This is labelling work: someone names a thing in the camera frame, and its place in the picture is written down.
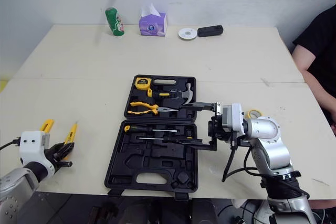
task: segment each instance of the white table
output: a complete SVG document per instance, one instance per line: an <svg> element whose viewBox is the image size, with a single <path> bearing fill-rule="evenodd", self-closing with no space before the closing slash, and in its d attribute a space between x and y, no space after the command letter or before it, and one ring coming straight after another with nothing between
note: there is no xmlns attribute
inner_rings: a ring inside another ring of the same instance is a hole
<svg viewBox="0 0 336 224"><path fill-rule="evenodd" d="M78 121L71 168L58 171L39 190L106 194L103 181L117 138L130 85L136 74L194 76L197 100L240 102L245 111L258 108L282 127L282 139L302 189L312 199L336 198L333 172L336 139L310 89L303 82L275 28L225 28L221 36L182 41L179 27L165 38L138 35L127 26L122 37L107 26L55 25L20 71L0 93L0 143L24 130L55 120L50 145L65 139ZM197 114L198 138L207 137L211 112ZM240 148L232 169L242 167ZM220 181L229 145L198 152L199 187L191 197L265 198L259 178L246 173ZM0 175L20 165L18 148L0 152ZM123 195L171 196L171 193L127 190Z"/></svg>

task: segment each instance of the hammer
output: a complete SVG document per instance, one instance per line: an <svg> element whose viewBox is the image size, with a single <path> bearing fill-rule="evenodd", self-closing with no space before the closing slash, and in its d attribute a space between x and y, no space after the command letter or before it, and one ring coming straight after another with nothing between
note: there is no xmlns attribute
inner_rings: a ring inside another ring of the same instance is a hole
<svg viewBox="0 0 336 224"><path fill-rule="evenodd" d="M155 99L164 99L164 98L187 98L187 101L182 105L190 103L191 99L193 98L193 91L191 90L191 83L186 84L187 90L170 90L168 92L148 92L149 97L153 97Z"/></svg>

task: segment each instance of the tape measure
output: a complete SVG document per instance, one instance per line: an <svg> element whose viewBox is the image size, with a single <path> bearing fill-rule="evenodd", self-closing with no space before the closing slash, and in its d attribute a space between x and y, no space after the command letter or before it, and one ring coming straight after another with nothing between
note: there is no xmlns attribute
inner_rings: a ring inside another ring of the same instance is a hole
<svg viewBox="0 0 336 224"><path fill-rule="evenodd" d="M151 82L151 78L137 77L134 85L139 90L148 90L151 87Z"/></svg>

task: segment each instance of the purple tissue box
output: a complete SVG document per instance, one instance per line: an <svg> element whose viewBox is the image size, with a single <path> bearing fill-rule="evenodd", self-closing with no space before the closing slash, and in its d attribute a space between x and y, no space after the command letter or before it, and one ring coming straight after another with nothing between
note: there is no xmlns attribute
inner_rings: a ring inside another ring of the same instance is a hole
<svg viewBox="0 0 336 224"><path fill-rule="evenodd" d="M165 36L167 31L166 13L160 13L160 17L153 14L141 17L139 28L141 35Z"/></svg>

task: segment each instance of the screwdriver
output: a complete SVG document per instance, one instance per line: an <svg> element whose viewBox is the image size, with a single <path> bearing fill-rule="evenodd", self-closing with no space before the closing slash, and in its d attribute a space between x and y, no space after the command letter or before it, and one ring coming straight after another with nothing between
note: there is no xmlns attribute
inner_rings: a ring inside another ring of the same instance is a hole
<svg viewBox="0 0 336 224"><path fill-rule="evenodd" d="M165 132L174 132L176 133L177 130L156 130L152 127L144 127L139 125L126 125L124 128L125 132L136 133L136 132L151 132L151 131L165 131Z"/></svg>

